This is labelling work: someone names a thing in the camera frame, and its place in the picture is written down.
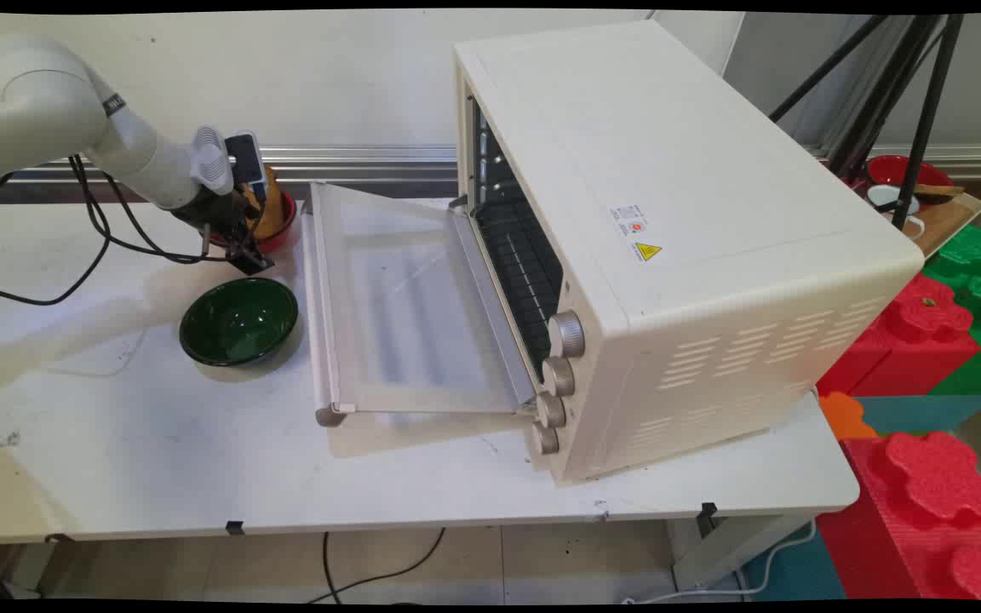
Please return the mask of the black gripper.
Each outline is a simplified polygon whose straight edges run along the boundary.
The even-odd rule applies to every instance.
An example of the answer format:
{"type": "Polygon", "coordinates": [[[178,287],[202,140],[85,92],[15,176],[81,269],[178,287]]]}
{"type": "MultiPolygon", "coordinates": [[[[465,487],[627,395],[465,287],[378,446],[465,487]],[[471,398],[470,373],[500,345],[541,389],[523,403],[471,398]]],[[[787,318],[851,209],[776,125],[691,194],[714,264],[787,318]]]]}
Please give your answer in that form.
{"type": "Polygon", "coordinates": [[[256,236],[267,221],[266,209],[256,207],[240,189],[219,195],[200,186],[192,201],[172,209],[171,214],[207,234],[211,243],[226,247],[227,260],[242,274],[256,275],[273,266],[256,236]]]}

